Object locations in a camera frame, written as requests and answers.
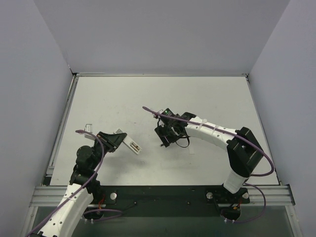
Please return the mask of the white remote control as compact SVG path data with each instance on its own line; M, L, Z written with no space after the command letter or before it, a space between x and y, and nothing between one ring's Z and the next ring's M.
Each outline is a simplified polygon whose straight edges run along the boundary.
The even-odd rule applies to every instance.
M139 155L142 151L142 148L128 134L125 136L122 143L136 155Z

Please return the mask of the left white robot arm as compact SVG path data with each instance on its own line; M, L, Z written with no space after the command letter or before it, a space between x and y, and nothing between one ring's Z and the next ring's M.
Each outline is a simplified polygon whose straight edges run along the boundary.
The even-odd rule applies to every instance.
M78 134L94 138L93 146L82 146L77 150L77 159L65 194L58 206L27 237L70 237L79 223L84 211L91 203L102 196L97 172L107 153L113 153L127 137L127 133L94 135L82 129Z

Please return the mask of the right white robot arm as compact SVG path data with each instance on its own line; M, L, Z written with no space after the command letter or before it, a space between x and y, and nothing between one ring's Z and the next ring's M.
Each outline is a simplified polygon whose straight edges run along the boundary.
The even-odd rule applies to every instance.
M246 127L239 130L224 128L189 112L174 114L169 108L155 118L158 119L155 132L164 147L181 138L198 138L226 151L231 171L223 187L231 194L240 190L263 157L258 151L261 146Z

